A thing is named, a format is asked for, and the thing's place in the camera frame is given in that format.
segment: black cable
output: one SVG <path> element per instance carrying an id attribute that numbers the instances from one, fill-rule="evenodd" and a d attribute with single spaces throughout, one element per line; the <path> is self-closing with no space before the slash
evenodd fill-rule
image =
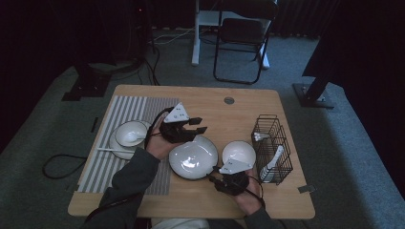
<path id="1" fill-rule="evenodd" d="M 158 57 L 157 57 L 157 59 L 155 61 L 155 64 L 152 67 L 152 65 L 147 60 L 145 60 L 145 63 L 149 67 L 149 69 L 150 69 L 150 71 L 152 73 L 152 80 L 151 81 L 153 81 L 154 85 L 160 86 L 160 83 L 159 83 L 158 79 L 156 78 L 156 67 L 158 66 L 158 62 L 160 60 L 160 50 L 158 48 L 154 47 L 154 46 L 152 46 L 152 49 L 153 49 L 154 52 L 156 51 L 156 53 L 158 54 Z"/>
<path id="2" fill-rule="evenodd" d="M 264 194 L 264 193 L 263 193 L 263 186 L 262 186 L 262 184 L 259 182 L 259 180 L 258 180 L 257 178 L 251 177 L 251 176 L 248 176 L 248 177 L 253 178 L 256 182 L 259 183 L 259 186 L 260 186 L 260 188 L 262 189 L 262 192 L 261 192 L 261 193 L 262 193 L 262 196 L 261 196 L 261 197 L 257 196 L 256 194 L 254 194 L 254 193 L 251 192 L 250 190 L 246 189 L 245 187 L 242 187 L 241 185 L 239 185 L 238 183 L 236 183 L 236 182 L 234 182 L 234 181 L 232 181 L 232 184 L 234 184 L 235 186 L 238 186 L 239 188 L 245 190 L 247 193 L 249 193 L 249 194 L 251 194 L 252 196 L 256 197 L 256 198 L 259 200 L 259 202 L 262 204 L 262 206 L 263 206 L 264 208 L 266 208 L 266 203 L 265 203 L 265 200 L 263 199 L 263 194 Z"/>
<path id="3" fill-rule="evenodd" d="M 279 221 L 281 223 L 281 225 L 283 226 L 284 229 L 288 229 L 286 224 L 281 219 L 277 219 L 277 221 Z"/>
<path id="4" fill-rule="evenodd" d="M 307 225 L 307 223 L 305 221 L 301 220 L 301 222 L 304 224 L 305 228 L 310 229 L 310 227 Z"/>
<path id="5" fill-rule="evenodd" d="M 129 75 L 126 75 L 126 76 L 123 76 L 123 77 L 121 77 L 121 78 L 112 78 L 110 81 L 119 81 L 119 80 L 123 80 L 123 79 L 126 79 L 126 78 L 130 78 L 130 77 L 132 77 L 132 76 L 134 76 L 134 75 L 137 75 L 138 76 L 138 79 L 139 79 L 139 84 L 140 85 L 143 85 L 143 81 L 142 81 L 142 78 L 140 77 L 140 71 L 142 71 L 142 69 L 143 69 L 143 66 L 140 66 L 140 68 L 136 71 L 136 72 L 134 72 L 134 73 L 131 73 L 131 74 L 129 74 Z"/>
<path id="6" fill-rule="evenodd" d="M 137 58 L 132 60 L 132 64 L 124 67 L 120 67 L 118 69 L 110 70 L 110 71 L 103 71 L 100 69 L 97 69 L 95 67 L 92 67 L 92 69 L 96 73 L 106 73 L 106 74 L 115 74 L 115 73 L 130 73 L 133 72 L 137 69 L 139 69 L 140 66 L 145 62 L 144 58 Z"/>
<path id="7" fill-rule="evenodd" d="M 161 115 L 163 115 L 166 112 L 170 113 L 171 111 L 173 111 L 173 109 L 174 109 L 174 107 L 165 108 L 161 112 L 159 112 L 158 115 L 155 117 L 155 120 L 153 120 L 152 125 L 149 127 L 149 129 L 148 129 L 148 131 L 146 133 L 146 138 L 145 138 L 145 143 L 144 143 L 144 148 L 145 149 L 148 146 L 149 138 L 152 136 L 153 129 L 155 128 L 155 125 L 158 122 Z"/>
<path id="8" fill-rule="evenodd" d="M 71 172 L 69 172 L 69 173 L 66 174 L 66 175 L 63 175 L 63 176 L 60 176 L 60 177 L 54 177 L 54 176 L 49 175 L 49 174 L 47 173 L 47 171 L 46 171 L 47 165 L 48 165 L 53 159 L 55 159 L 55 158 L 57 158 L 57 157 L 60 157 L 60 156 L 66 156 L 66 157 L 73 157 L 73 158 L 83 159 L 83 162 L 81 162 L 74 170 L 72 170 Z M 47 161 L 45 161 L 44 165 L 42 166 L 42 174 L 43 174 L 45 177 L 50 178 L 50 179 L 61 179 L 61 178 L 68 177 L 68 176 L 72 175 L 74 172 L 76 172 L 84 163 L 86 163 L 86 159 L 87 159 L 86 156 L 72 156 L 72 155 L 63 155 L 63 154 L 62 154 L 62 155 L 51 156 Z"/>
<path id="9" fill-rule="evenodd" d="M 210 40 L 210 39 L 206 39 L 206 38 L 200 37 L 200 40 L 201 40 L 204 44 L 207 44 L 207 45 L 215 45 L 215 41 L 212 41 L 212 40 Z"/>
<path id="10" fill-rule="evenodd" d="M 135 194 L 131 195 L 131 196 L 128 197 L 128 198 L 123 198 L 123 199 L 121 199 L 121 200 L 117 200 L 117 201 L 115 201 L 115 202 L 112 202 L 112 203 L 103 205 L 103 206 L 101 206 L 101 207 L 98 207 L 98 208 L 96 208 L 92 213 L 90 213 L 89 216 L 87 216 L 87 218 L 84 220 L 84 222 L 89 221 L 90 219 L 92 219 L 95 215 L 97 215 L 97 214 L 100 213 L 100 212 L 103 212 L 103 211 L 108 210 L 108 209 L 110 209 L 110 208 L 112 208 L 112 207 L 117 207 L 117 206 L 122 205 L 122 204 L 124 204 L 124 203 L 127 203 L 127 202 L 129 202 L 129 201 L 131 201 L 131 200 L 134 200 L 134 199 L 136 199 L 139 195 L 142 195 L 142 193 L 135 193 Z"/>

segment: gray sleeve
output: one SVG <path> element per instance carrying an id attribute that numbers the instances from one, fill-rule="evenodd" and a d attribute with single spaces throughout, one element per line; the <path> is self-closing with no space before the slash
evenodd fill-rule
<path id="1" fill-rule="evenodd" d="M 141 148 L 137 148 L 130 162 L 114 174 L 112 187 L 107 188 L 99 206 L 136 195 L 131 201 L 108 208 L 94 215 L 83 228 L 132 228 L 144 191 L 150 186 L 158 171 L 160 160 Z"/>
<path id="2" fill-rule="evenodd" d="M 252 215 L 245 217 L 248 229 L 269 229 L 271 228 L 271 218 L 265 208 L 260 208 Z"/>

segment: dish rack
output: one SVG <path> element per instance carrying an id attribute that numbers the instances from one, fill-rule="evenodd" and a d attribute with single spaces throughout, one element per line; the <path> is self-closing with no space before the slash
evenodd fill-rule
<path id="1" fill-rule="evenodd" d="M 283 182 L 292 171 L 286 133 L 275 114 L 260 114 L 251 134 L 256 152 L 258 179 L 264 183 Z"/>

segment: ceramic bowl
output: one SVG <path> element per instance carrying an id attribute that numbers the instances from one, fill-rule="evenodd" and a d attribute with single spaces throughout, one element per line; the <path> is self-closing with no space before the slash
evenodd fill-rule
<path id="1" fill-rule="evenodd" d="M 147 132 L 148 129 L 141 121 L 128 121 L 118 126 L 116 141 L 121 146 L 136 146 L 145 139 Z"/>
<path id="2" fill-rule="evenodd" d="M 253 147 L 245 141 L 232 141 L 223 150 L 223 163 L 230 158 L 253 165 L 256 161 L 256 153 Z"/>
<path id="3" fill-rule="evenodd" d="M 218 163 L 218 151 L 208 138 L 197 135 L 193 141 L 186 142 L 169 154 L 173 171 L 180 177 L 199 179 L 213 171 Z"/>
<path id="4" fill-rule="evenodd" d="M 146 121 L 141 121 L 141 122 L 146 126 L 146 128 L 149 128 L 151 126 L 151 124 L 149 122 L 146 122 Z M 117 128 L 113 131 L 113 133 L 110 135 L 110 138 L 108 140 L 108 147 L 110 149 L 134 152 L 137 149 L 137 147 L 140 147 L 140 148 L 144 147 L 145 141 L 142 141 L 140 144 L 138 144 L 136 146 L 130 146 L 130 147 L 122 146 L 122 145 L 118 144 L 118 142 L 116 141 L 116 133 L 117 133 Z M 121 152 L 117 152 L 117 151 L 113 151 L 112 153 L 115 156 L 118 156 L 119 158 L 126 159 L 126 160 L 131 159 L 131 157 L 134 155 L 134 154 L 128 154 L 128 153 L 121 153 Z"/>

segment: white plate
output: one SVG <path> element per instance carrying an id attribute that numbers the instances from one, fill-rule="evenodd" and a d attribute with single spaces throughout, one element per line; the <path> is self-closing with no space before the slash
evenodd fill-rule
<path id="1" fill-rule="evenodd" d="M 199 179 L 213 171 L 218 163 L 218 151 L 208 138 L 196 135 L 193 141 L 174 148 L 169 154 L 173 171 L 187 179 Z"/>
<path id="2" fill-rule="evenodd" d="M 151 126 L 151 124 L 148 123 L 148 122 L 145 122 L 145 121 L 141 121 L 141 122 L 142 122 L 142 123 L 146 126 L 146 128 L 148 128 L 148 129 L 149 129 L 149 127 Z M 143 148 L 143 147 L 144 147 L 145 141 L 142 141 L 139 145 L 132 146 L 132 147 L 121 146 L 121 145 L 116 141 L 116 132 L 117 132 L 117 129 L 113 130 L 113 132 L 111 133 L 110 139 L 109 139 L 109 142 L 108 142 L 108 148 L 114 149 L 114 150 L 124 150 L 124 151 L 132 151 L 132 152 L 134 152 L 134 151 L 137 149 L 137 147 L 140 147 L 140 148 Z M 127 160 L 131 159 L 131 157 L 134 155 L 134 154 L 128 154 L 128 153 L 114 152 L 114 151 L 112 151 L 112 152 L 113 152 L 113 154 L 114 154 L 115 156 L 118 156 L 119 158 L 127 159 Z"/>

